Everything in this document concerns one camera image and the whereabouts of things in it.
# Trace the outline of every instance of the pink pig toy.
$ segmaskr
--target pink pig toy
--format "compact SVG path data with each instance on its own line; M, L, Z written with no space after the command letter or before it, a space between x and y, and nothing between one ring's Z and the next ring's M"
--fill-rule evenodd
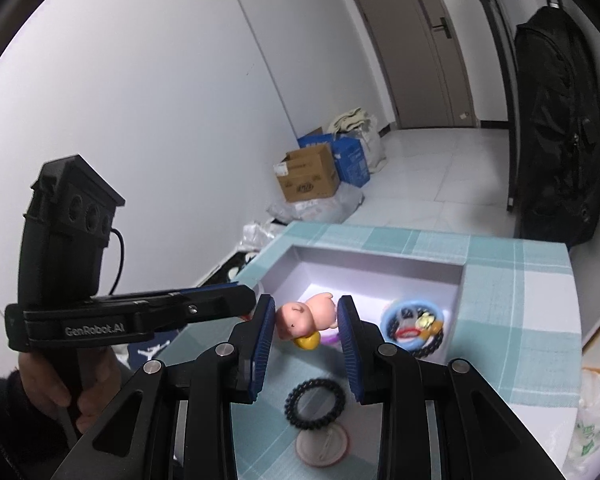
M336 328L336 305L333 294L322 292L304 303L291 301L276 312L276 327L282 340L293 339L304 350L314 350L320 344L320 332Z

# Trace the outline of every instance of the white plastic bag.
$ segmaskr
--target white plastic bag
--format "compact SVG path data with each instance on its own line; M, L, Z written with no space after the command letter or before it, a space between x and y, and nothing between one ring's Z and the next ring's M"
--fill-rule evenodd
M358 209L365 196L362 190L341 182L336 194L330 198L315 198L302 202L274 202L267 212L276 220L289 224L293 220L341 224Z
M600 474L600 374L582 371L580 405L562 473L568 480L594 480Z
M251 251L261 251L263 248L273 239L278 236L283 230L284 226L280 224L272 224L266 222L260 224L254 222L253 224L247 224L242 228L242 239L238 243L237 251L243 253L249 253Z
M365 152L369 173L377 173L384 168L386 155L378 134L378 119L376 119L376 116L369 117L365 123L347 132L346 136L358 139L362 144L362 151Z

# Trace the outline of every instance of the teal plaid tablecloth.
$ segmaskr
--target teal plaid tablecloth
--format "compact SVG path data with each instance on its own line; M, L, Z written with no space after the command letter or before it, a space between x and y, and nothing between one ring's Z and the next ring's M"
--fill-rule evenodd
M399 254L463 265L458 320L448 358L463 357L471 361L512 405L572 408L574 420L580 391L580 314L564 245L399 228L296 222L267 246L237 279L255 286L293 245ZM168 364L193 359L204 349L226 340L234 324L235 320L221 320L205 323L204 329L191 325L160 358ZM299 462L293 444L297 430L286 423L282 414L284 397L302 380L325 374L307 364L289 371L284 365L288 363L285 359L273 346L265 387L258 402L232 409L241 478L374 478L378 448L377 437L369 429L371 421L376 420L371 416L366 423L369 428L361 430L366 436L352 435L354 448L338 466L320 470ZM269 383L273 381L270 376L275 376L275 384ZM552 455L558 465L566 455L566 445L560 446L564 449L556 449Z

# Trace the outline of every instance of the cardboard box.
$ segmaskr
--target cardboard box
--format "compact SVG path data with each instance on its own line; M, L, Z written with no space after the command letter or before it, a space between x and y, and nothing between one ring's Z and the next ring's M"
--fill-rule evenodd
M370 175L365 152L358 139L349 139L349 137L334 139L331 134L323 134L321 128L298 139L301 148L323 143L331 147L336 170L342 182L348 182L356 187L362 187L369 182Z
M274 171L288 202L328 198L340 185L328 144L288 152Z

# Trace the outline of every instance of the door handle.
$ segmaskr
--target door handle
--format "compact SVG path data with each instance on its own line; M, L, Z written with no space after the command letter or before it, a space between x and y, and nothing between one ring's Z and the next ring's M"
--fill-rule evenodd
M448 37L449 39L451 39L452 37L451 30L449 30L449 25L446 22L446 18L444 16L440 18L440 25L434 25L433 27L431 27L431 30L444 30L446 37Z

